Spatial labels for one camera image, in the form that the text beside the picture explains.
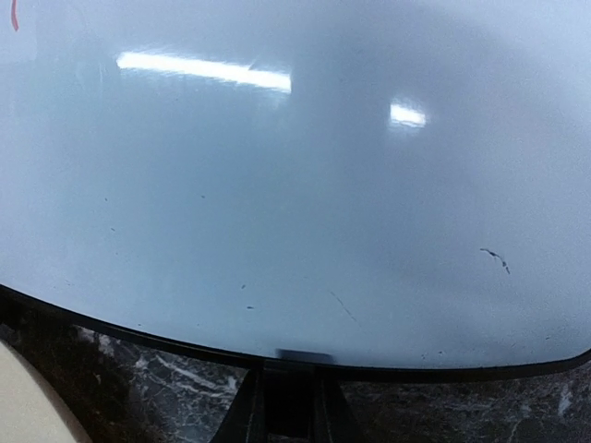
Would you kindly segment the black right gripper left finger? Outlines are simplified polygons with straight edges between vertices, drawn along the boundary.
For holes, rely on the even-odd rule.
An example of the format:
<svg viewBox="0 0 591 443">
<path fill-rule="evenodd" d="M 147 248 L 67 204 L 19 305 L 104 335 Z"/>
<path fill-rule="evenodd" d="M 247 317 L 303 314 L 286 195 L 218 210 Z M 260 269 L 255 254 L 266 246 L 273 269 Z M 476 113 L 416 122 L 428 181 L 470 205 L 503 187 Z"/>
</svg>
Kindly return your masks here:
<svg viewBox="0 0 591 443">
<path fill-rule="evenodd" d="M 220 441 L 266 443 L 265 383 L 277 365 L 264 364 L 247 371 L 220 424 Z"/>
</svg>

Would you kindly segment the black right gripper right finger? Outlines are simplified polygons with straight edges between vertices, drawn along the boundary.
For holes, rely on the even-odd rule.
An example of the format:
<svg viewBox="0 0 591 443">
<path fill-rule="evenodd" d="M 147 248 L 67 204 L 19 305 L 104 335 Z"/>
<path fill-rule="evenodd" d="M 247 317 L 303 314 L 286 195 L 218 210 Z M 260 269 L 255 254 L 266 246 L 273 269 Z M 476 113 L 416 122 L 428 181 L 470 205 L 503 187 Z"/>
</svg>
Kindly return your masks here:
<svg viewBox="0 0 591 443">
<path fill-rule="evenodd" d="M 368 442 L 336 378 L 322 366 L 314 367 L 314 441 Z"/>
</svg>

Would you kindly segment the white whiteboard with black frame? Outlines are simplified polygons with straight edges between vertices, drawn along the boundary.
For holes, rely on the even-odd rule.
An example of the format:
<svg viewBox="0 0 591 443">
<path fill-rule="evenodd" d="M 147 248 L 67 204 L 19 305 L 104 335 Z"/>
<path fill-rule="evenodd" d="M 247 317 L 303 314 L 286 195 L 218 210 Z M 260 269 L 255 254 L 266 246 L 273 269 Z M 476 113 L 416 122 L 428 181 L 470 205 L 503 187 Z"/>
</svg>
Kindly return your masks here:
<svg viewBox="0 0 591 443">
<path fill-rule="evenodd" d="M 5 1 L 4 296 L 353 377 L 590 357 L 586 1 Z"/>
</svg>

